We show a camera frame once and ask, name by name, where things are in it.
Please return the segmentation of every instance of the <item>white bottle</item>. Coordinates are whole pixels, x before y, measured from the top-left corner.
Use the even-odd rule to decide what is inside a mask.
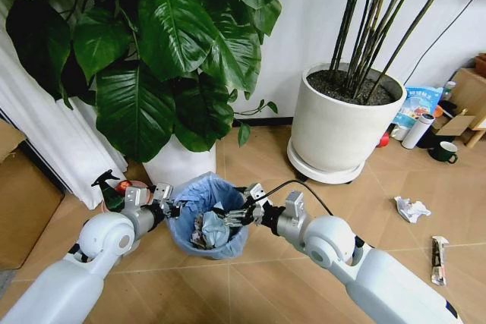
[[[440,100],[449,100],[454,87],[456,87],[456,83],[454,81],[447,81],[443,86],[443,92],[440,96]]]
[[[402,146],[408,149],[415,147],[417,142],[422,138],[427,129],[431,126],[434,121],[434,117],[430,114],[422,114],[418,117],[418,120],[413,124],[412,129],[406,135],[405,139],[402,141]]]

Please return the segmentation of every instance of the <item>electrical cord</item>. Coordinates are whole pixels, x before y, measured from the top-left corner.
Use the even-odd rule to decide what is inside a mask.
[[[269,197],[273,193],[275,193],[278,190],[280,190],[282,187],[284,187],[284,186],[286,186],[288,184],[291,184],[292,182],[295,182],[297,184],[300,184],[302,186],[305,186],[305,188],[307,188],[307,190],[309,190],[312,193],[312,195],[314,195],[314,197],[317,199],[317,201],[325,208],[325,210],[327,211],[327,213],[329,215],[334,215],[334,214],[332,214],[332,212],[330,211],[330,209],[327,207],[326,203],[321,198],[319,198],[319,196],[316,194],[316,192],[314,190],[312,190],[306,183],[304,183],[304,182],[302,182],[300,180],[288,180],[288,181],[284,182],[283,184],[280,184],[279,186],[275,187],[273,190],[271,190],[269,193],[266,193],[262,197],[258,197],[254,201],[257,202],[257,201],[260,201],[262,199],[265,199],[266,197]]]
[[[445,30],[442,31],[442,33],[435,39],[435,41],[432,42],[432,44],[428,47],[428,49],[425,50],[425,52],[422,54],[422,56],[420,56],[420,58],[418,59],[417,63],[415,64],[415,67],[413,68],[412,72],[410,73],[409,77],[407,77],[407,80],[405,80],[405,83],[403,83],[403,85],[407,84],[407,82],[410,80],[410,77],[412,77],[412,75],[414,74],[415,70],[417,69],[418,65],[420,64],[420,62],[422,61],[422,59],[424,58],[424,56],[431,50],[432,47],[434,47],[434,45],[437,43],[437,41],[442,37],[442,35],[447,32],[447,30],[449,28],[451,28],[451,26],[456,22],[456,20],[462,15],[462,13],[464,13],[464,11],[468,8],[468,6],[470,6],[470,4],[473,2],[474,0],[469,0],[469,2],[465,5],[465,7],[459,12],[458,15],[456,15],[456,17],[453,19],[452,22],[450,22],[450,24],[446,27]]]

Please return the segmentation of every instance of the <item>wooden floor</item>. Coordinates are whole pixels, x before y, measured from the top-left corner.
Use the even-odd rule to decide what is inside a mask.
[[[289,127],[254,127],[238,148],[233,130],[217,145],[218,173],[236,185],[259,181],[270,190],[292,178],[286,158]],[[421,149],[396,141],[376,149],[361,176],[349,185],[310,185],[353,231],[387,250],[430,284],[431,235],[447,248],[447,298],[466,323],[486,322],[486,141],[473,150],[461,143],[455,165],[435,162]],[[289,186],[273,196],[280,205]],[[421,200],[432,215],[405,222],[392,198]],[[313,216],[322,207],[305,192]],[[0,300],[0,317],[38,274],[60,259],[92,214],[74,197],[60,205],[24,267]],[[241,257],[212,261],[187,256],[165,225],[113,269],[87,323],[323,323],[371,322],[329,273],[265,227],[251,227]]]

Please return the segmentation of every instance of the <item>bamboo stalk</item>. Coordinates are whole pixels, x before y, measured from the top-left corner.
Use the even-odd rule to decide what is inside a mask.
[[[373,19],[374,13],[377,9],[377,5],[378,5],[378,0],[372,0],[371,1],[371,7],[369,8],[368,15],[366,17],[366,24],[364,26],[364,32],[361,35],[361,38],[359,40],[356,55],[355,55],[354,59],[351,60],[351,63],[353,64],[352,77],[351,77],[351,80],[350,80],[351,83],[353,83],[353,81],[355,79],[355,68],[356,68],[356,65],[358,64],[360,57],[361,57],[361,50],[363,48],[363,45],[365,44],[365,41],[369,37],[369,33],[370,33],[370,30],[371,30],[371,20]]]
[[[386,19],[386,18],[388,18],[387,14],[385,14],[385,16],[383,16],[383,20],[380,22],[380,25],[378,26],[378,29],[377,29],[377,40],[378,40],[378,42],[377,42],[376,46],[374,47],[373,55],[367,60],[367,64],[366,64],[365,69],[359,75],[359,82],[358,82],[358,85],[356,87],[354,97],[356,97],[358,95],[358,93],[360,92],[360,89],[363,86],[364,81],[366,80],[366,76],[368,75],[368,72],[370,72],[371,66],[373,65],[374,60],[376,59],[378,52],[380,51],[381,46],[383,45],[383,41],[388,34],[388,30],[391,28],[393,21],[395,20],[395,17],[398,14],[400,8],[402,7],[404,1],[405,0],[399,0],[397,6],[395,7],[395,9],[393,11],[393,13],[391,14],[390,19]],[[389,13],[389,10],[394,6],[394,4],[392,4],[392,3],[395,3],[395,2],[396,2],[396,0],[392,0],[390,2],[390,6],[387,9],[387,13]]]
[[[376,36],[375,36],[376,23],[377,23],[378,17],[380,16],[382,5],[383,5],[383,0],[378,0],[377,10],[374,14],[373,23],[371,24],[370,35],[369,35],[369,37],[366,41],[361,60],[358,64],[358,73],[357,73],[358,77],[355,77],[355,82],[359,81],[359,75],[361,75],[361,73],[363,72],[364,67],[366,65],[366,61],[369,59],[369,57],[371,57],[371,50],[373,49],[374,45],[376,44],[376,41],[377,41]]]
[[[424,14],[427,12],[427,10],[429,9],[429,7],[431,6],[431,4],[433,2],[434,2],[434,0],[427,0],[427,2],[425,3],[424,7],[418,13],[417,17],[413,20],[412,24],[407,29],[407,31],[406,31],[405,35],[403,36],[402,40],[400,41],[399,45],[396,47],[395,51],[393,52],[392,56],[390,57],[390,60],[387,62],[387,65],[385,66],[385,68],[383,69],[383,71],[381,71],[380,76],[377,78],[377,81],[374,83],[373,89],[371,89],[370,93],[368,94],[368,97],[366,99],[365,104],[368,104],[369,103],[371,97],[373,96],[373,94],[375,93],[376,89],[378,88],[378,85],[380,85],[381,78],[388,71],[388,68],[390,68],[390,65],[395,60],[396,55],[398,55],[398,53],[400,52],[400,49],[402,49],[402,47],[405,44],[406,40],[409,38],[409,36],[412,33],[412,31],[415,29],[415,27],[417,26],[418,22],[420,22],[420,20],[424,17]]]
[[[349,78],[350,78],[350,76],[352,77],[352,75],[353,75],[353,64],[355,64],[356,54],[358,52],[358,43],[359,43],[359,40],[361,38],[363,29],[364,29],[364,26],[365,26],[366,14],[368,13],[369,4],[370,4],[370,0],[366,0],[364,2],[363,15],[361,16],[361,22],[359,24],[359,31],[358,31],[358,35],[356,36],[355,46],[353,47],[353,50],[352,50],[352,56],[351,56],[351,60],[349,62],[348,73],[346,75],[346,83],[349,83]]]
[[[336,67],[336,59],[337,59],[337,55],[339,53],[339,48],[341,47],[341,43],[345,42],[345,39],[343,39],[344,29],[346,27],[346,21],[349,17],[349,10],[351,8],[351,3],[352,3],[352,0],[348,0],[346,2],[346,8],[344,10],[344,14],[342,15],[341,27],[339,28],[339,33],[338,33],[338,36],[337,36],[336,44],[334,46],[333,58],[331,59],[331,64],[330,64],[330,67],[329,67],[330,70],[337,70],[337,68],[339,67],[339,63]]]
[[[393,9],[393,7],[396,4],[396,1],[397,0],[390,0],[390,3],[388,4],[387,9],[385,11],[385,14],[382,17],[380,23],[378,24],[377,29],[374,29],[375,26],[376,26],[376,21],[377,21],[377,16],[375,15],[374,22],[373,22],[373,25],[372,25],[373,32],[372,32],[370,39],[368,40],[369,42],[367,42],[367,44],[365,46],[365,50],[364,50],[364,53],[363,53],[363,56],[362,56],[361,62],[360,62],[359,73],[358,73],[358,76],[355,78],[358,85],[361,83],[361,79],[363,78],[363,75],[366,76],[366,65],[370,61],[370,59],[371,59],[371,57],[374,53],[374,50],[377,47],[377,43],[379,42],[379,39],[380,39],[380,33],[381,33],[385,23],[387,22],[387,19],[390,16],[391,10]],[[380,8],[381,8],[381,4],[383,4],[383,0],[380,0],[380,4],[379,4]]]
[[[346,38],[347,38],[348,32],[349,32],[349,26],[351,24],[352,16],[355,13],[355,8],[356,8],[356,2],[357,1],[358,0],[352,0],[351,1],[351,7],[349,9],[348,17],[346,19],[346,24],[345,24],[345,27],[344,27],[344,33],[343,33],[342,42],[339,45],[339,51],[338,51],[337,58],[336,58],[336,70],[339,68],[339,64],[341,62],[342,51],[343,51],[344,45],[346,43]]]

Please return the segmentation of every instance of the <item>green mug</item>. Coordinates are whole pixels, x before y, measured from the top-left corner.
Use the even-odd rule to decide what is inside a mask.
[[[438,146],[428,152],[433,159],[441,162],[456,163],[458,159],[457,146],[451,142],[440,142]]]

